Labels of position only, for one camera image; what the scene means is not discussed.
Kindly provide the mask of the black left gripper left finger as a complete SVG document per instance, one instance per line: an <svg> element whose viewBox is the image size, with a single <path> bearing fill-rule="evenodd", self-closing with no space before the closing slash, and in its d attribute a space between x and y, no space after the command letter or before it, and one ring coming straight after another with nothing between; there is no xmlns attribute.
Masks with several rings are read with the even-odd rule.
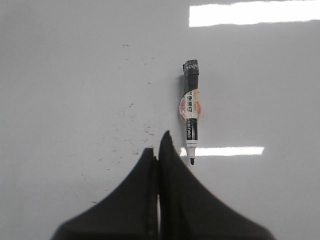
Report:
<svg viewBox="0 0 320 240"><path fill-rule="evenodd" d="M145 148L129 175L105 199L64 222L54 240L156 240L158 161Z"/></svg>

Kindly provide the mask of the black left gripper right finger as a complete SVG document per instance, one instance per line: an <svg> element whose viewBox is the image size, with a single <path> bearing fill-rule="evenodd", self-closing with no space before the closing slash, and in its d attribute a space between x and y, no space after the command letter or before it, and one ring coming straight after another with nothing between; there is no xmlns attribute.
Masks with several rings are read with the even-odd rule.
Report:
<svg viewBox="0 0 320 240"><path fill-rule="evenodd" d="M273 240L265 227L211 194L174 148L169 131L159 147L162 240Z"/></svg>

